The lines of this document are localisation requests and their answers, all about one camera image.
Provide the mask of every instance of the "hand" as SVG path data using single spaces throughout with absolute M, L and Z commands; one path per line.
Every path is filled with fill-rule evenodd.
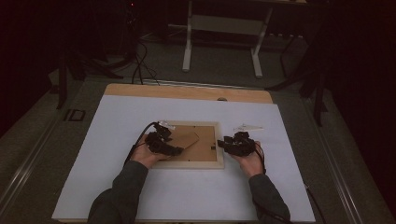
M 166 160 L 170 156 L 163 155 L 161 153 L 153 153 L 149 150 L 149 146 L 145 143 L 147 135 L 144 134 L 142 139 L 138 143 L 138 147 L 134 150 L 134 154 L 131 156 L 131 161 L 138 161 L 145 165 L 148 169 L 151 168 L 155 162 L 160 160 Z
M 256 142 L 256 150 L 259 151 L 262 160 L 264 160 L 264 155 L 262 154 L 260 142 Z M 256 152 L 252 152 L 250 153 L 250 155 L 246 157 L 238 157 L 235 155 L 231 155 L 231 157 L 233 157 L 236 161 L 239 162 L 242 171 L 245 173 L 245 175 L 248 178 L 251 178 L 254 175 L 262 174 L 263 171 L 262 160 Z

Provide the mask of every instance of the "white tag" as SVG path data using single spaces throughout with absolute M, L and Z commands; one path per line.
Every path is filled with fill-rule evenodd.
M 258 130 L 263 130 L 263 127 L 242 124 L 241 126 L 233 129 L 234 132 L 248 132 L 248 131 L 258 131 Z
M 158 124 L 160 124 L 161 126 L 167 128 L 167 129 L 171 129 L 174 130 L 176 127 L 173 125 L 170 125 L 168 122 L 166 122 L 165 120 L 160 120 L 158 121 Z

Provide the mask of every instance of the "floor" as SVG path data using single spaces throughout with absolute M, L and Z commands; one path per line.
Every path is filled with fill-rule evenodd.
M 264 90 L 285 79 L 279 54 L 287 40 L 273 36 L 264 40 L 260 53 L 264 78 L 257 79 L 248 48 L 205 43 L 199 39 L 192 49 L 190 72 L 182 72 L 184 46 L 177 37 L 183 35 L 183 31 L 173 34 L 168 42 L 151 35 L 142 38 L 138 52 L 143 57 L 147 48 L 142 66 L 144 84 Z M 306 44 L 299 39 L 285 54 L 288 72 L 298 64 L 305 49 Z M 56 110 L 57 95 L 47 93 L 0 139 L 1 223 L 59 223 L 51 219 L 53 209 L 106 85 L 131 83 L 135 68 L 136 64 L 131 64 L 115 71 L 124 76 L 117 80 L 94 72 L 90 72 L 85 81 L 69 78 L 69 95 L 63 109 Z M 49 75 L 56 83 L 57 71 Z M 323 126 L 319 127 L 312 117 L 312 100 L 298 94 L 300 86 L 301 83 L 296 83 L 271 94 L 281 111 L 303 180 L 315 196 L 326 222 L 395 223 L 331 93 L 325 92 L 327 111 L 322 113 Z M 64 120 L 68 109 L 85 110 L 85 119 Z M 13 179 L 19 180 L 19 184 L 12 182 Z M 313 198 L 310 200 L 316 223 L 325 223 Z

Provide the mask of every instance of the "person's left hand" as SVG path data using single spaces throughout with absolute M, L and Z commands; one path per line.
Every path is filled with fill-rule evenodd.
M 142 139 L 140 139 L 138 143 L 139 147 L 134 150 L 134 154 L 132 154 L 130 159 L 131 161 L 138 161 L 149 169 L 155 164 L 155 162 L 170 158 L 170 156 L 166 156 L 161 153 L 151 152 L 149 150 L 149 146 L 145 143 L 146 138 L 147 135 L 144 134 Z

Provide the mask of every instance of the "cable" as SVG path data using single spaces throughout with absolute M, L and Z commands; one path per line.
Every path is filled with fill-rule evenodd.
M 146 143 L 144 142 L 144 143 L 140 143 L 139 145 L 137 145 L 136 146 L 136 148 L 138 148 L 138 147 L 140 147 L 140 146 L 143 146 L 143 145 L 145 145 Z
M 142 45 L 142 46 L 144 47 L 144 49 L 145 49 L 145 54 L 143 55 L 143 57 L 141 58 L 141 60 L 140 60 L 140 62 L 139 62 L 139 59 L 138 59 L 138 58 L 139 58 L 140 56 L 138 56 L 138 54 L 136 53 L 137 67 L 136 67 L 136 69 L 134 70 L 134 74 L 132 75 L 132 84 L 134 84 L 134 77 L 136 76 L 136 73 L 139 72 L 140 83 L 143 85 L 142 71 L 141 71 L 140 66 L 141 66 L 142 62 L 145 60 L 146 56 L 148 55 L 148 49 L 147 49 L 147 47 L 146 47 L 144 44 L 142 44 L 140 41 L 137 41 L 137 43 L 140 44 L 140 45 Z
M 145 48 L 145 52 L 146 52 L 145 55 L 147 55 L 147 52 L 148 52 L 147 46 L 146 46 L 145 44 L 143 44 L 142 42 L 140 42 L 140 41 L 139 41 L 139 44 L 142 45 L 142 46 Z M 152 79 L 154 79 L 154 80 L 157 82 L 157 84 L 160 86 L 160 83 L 158 82 L 158 80 L 157 80 L 157 78 L 156 78 L 157 72 L 156 72 L 154 69 L 149 68 L 149 67 L 147 66 L 147 64 L 143 61 L 143 59 L 141 59 L 141 60 L 142 60 L 142 61 L 141 61 L 141 64 L 143 64 L 143 66 L 146 68 L 146 70 L 148 71 L 150 77 L 151 77 Z
M 134 34 L 138 34 L 138 32 L 139 32 L 138 23 L 139 23 L 140 17 L 141 17 L 139 5 L 140 5 L 140 3 L 137 3 L 137 1 L 136 2 L 126 1 L 126 5 L 125 5 L 125 11 L 128 15 L 127 23 L 129 25 L 128 27 L 130 28 L 130 30 L 128 32 L 128 35 L 129 35 L 128 39 L 130 40 L 131 46 L 134 46 L 134 42 L 135 42 Z M 137 72 L 139 72 L 140 81 L 143 84 L 143 80 L 141 79 L 140 64 L 143 62 L 145 57 L 146 57 L 146 53 L 145 53 L 145 56 L 143 57 L 143 59 L 141 61 L 139 61 L 138 54 L 137 54 L 137 52 L 135 53 L 137 67 L 134 70 L 134 73 L 132 76 L 132 84 L 134 84 L 134 78 L 135 78 Z
M 314 194 L 312 194 L 311 190 L 309 189 L 309 186 L 307 184 L 305 184 L 305 182 L 304 182 L 304 185 L 305 185 L 306 192 L 308 192 L 309 196 L 311 197 L 312 201 L 314 201 L 314 204 L 315 204 L 315 206 L 317 207 L 317 209 L 319 211 L 320 217 L 323 220 L 323 224 L 326 224 L 326 219 L 324 219 L 323 213 L 322 213 L 322 211 L 321 211 L 321 209 L 320 209 L 320 207 L 318 205 L 317 200 L 314 197 Z
M 259 155 L 259 157 L 260 157 L 260 160 L 262 160 L 262 165 L 264 165 L 264 151 L 262 150 L 262 147 L 257 143 L 257 142 L 254 142 L 259 148 L 260 148 L 260 150 L 262 151 L 262 154 L 260 154 L 260 152 L 255 148 L 254 149 L 254 151 L 257 153 L 257 155 Z
M 148 130 L 149 127 L 151 127 L 152 125 L 157 124 L 157 123 L 158 123 L 158 122 L 151 122 L 148 126 L 146 126 L 145 130 L 143 130 L 143 132 L 139 135 L 139 137 L 138 137 L 137 140 L 136 140 L 136 143 L 134 143 L 134 145 L 132 146 L 131 150 L 130 150 L 129 153 L 128 153 L 128 156 L 127 156 L 126 159 L 125 159 L 125 162 L 124 162 L 124 164 L 123 164 L 124 166 L 125 166 L 126 162 L 127 162 L 129 159 L 131 159 L 132 154 L 134 154 L 134 150 L 135 150 L 137 147 L 140 146 L 140 145 L 138 145 L 138 144 L 139 144 L 140 140 L 142 139 L 143 134 L 145 134 L 145 132 Z

